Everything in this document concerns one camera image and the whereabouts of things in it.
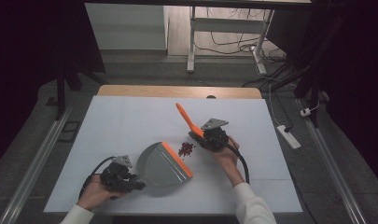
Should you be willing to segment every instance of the person's wrist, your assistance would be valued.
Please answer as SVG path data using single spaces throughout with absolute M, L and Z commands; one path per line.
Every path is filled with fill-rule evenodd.
M 86 203 L 84 203 L 84 202 L 81 202 L 81 201 L 78 201 L 78 202 L 76 203 L 76 205 L 77 205 L 77 206 L 80 206 L 80 207 L 82 207 L 82 208 L 84 208 L 84 209 L 86 209 L 86 210 L 89 210 L 89 211 L 92 210 L 92 208 L 91 208 L 88 204 L 86 204 Z
M 226 162 L 222 165 L 223 171 L 226 174 L 227 178 L 230 180 L 232 187 L 244 183 L 241 172 L 236 167 L 236 164 L 231 162 Z
M 237 166 L 234 160 L 217 160 L 217 162 L 226 170 L 234 169 Z

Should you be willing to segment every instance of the white sleeve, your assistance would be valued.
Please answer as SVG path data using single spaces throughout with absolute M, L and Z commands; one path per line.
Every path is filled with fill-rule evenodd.
M 236 216 L 241 224 L 275 224 L 273 212 L 266 202 L 256 196 L 247 183 L 234 188 Z
M 92 218 L 93 212 L 75 204 L 61 224 L 89 224 Z

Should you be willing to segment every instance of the white table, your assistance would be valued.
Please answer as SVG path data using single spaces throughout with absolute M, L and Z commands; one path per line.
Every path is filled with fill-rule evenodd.
M 168 90 L 169 87 L 157 88 Z M 137 91 L 140 89 L 143 92 L 143 87 L 136 87 Z M 135 165 L 139 154 L 155 142 L 166 141 L 176 152 L 183 142 L 195 144 L 188 136 L 189 127 L 175 103 L 182 104 L 198 125 L 210 118 L 229 121 L 223 129 L 241 145 L 240 151 L 249 167 L 251 188 L 275 213 L 302 211 L 265 101 L 95 96 L 45 212 L 68 212 L 77 201 L 87 175 L 109 156 L 128 154 Z M 122 199 L 105 203 L 96 212 L 120 216 L 234 214 L 231 184 L 209 153 L 196 146 L 184 162 L 194 175 L 187 183 L 168 189 L 148 187 L 134 191 Z

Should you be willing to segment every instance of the robotic hand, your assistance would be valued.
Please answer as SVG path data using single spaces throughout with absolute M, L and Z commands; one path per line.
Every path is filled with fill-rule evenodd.
M 117 191 L 123 193 L 130 193 L 134 189 L 142 190 L 146 184 L 137 181 L 137 175 L 129 173 L 128 167 L 132 167 L 128 156 L 122 157 L 109 157 L 102 161 L 89 175 L 81 188 L 78 198 L 84 192 L 84 189 L 89 185 L 92 176 L 106 161 L 112 162 L 102 171 L 101 182 L 109 191 Z
M 226 124 L 228 124 L 228 122 L 225 120 L 210 119 L 201 127 L 203 137 L 200 137 L 193 131 L 189 132 L 189 136 L 203 148 L 211 151 L 220 151 L 229 143 L 229 137 L 226 132 L 220 128 Z

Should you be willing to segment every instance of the dustpan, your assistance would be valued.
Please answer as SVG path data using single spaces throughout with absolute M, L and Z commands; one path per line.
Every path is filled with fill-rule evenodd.
M 136 171 L 138 181 L 158 188 L 176 186 L 192 178 L 191 170 L 166 142 L 147 147 L 139 156 Z

